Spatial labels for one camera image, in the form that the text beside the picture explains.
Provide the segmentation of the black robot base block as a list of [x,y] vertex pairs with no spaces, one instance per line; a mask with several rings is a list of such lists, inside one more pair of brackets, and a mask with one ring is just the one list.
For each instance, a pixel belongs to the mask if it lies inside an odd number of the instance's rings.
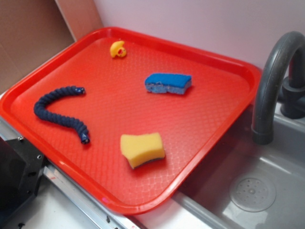
[[44,154],[28,140],[0,140],[0,212],[15,211],[37,196]]

